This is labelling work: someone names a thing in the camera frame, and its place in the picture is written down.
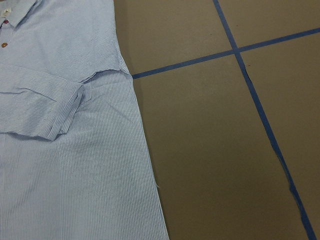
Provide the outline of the light blue striped shirt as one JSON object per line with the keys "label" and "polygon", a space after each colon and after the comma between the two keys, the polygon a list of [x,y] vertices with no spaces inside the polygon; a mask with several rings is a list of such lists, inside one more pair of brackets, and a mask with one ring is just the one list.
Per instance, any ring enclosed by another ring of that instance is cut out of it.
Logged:
{"label": "light blue striped shirt", "polygon": [[0,3],[0,237],[169,237],[112,0]]}

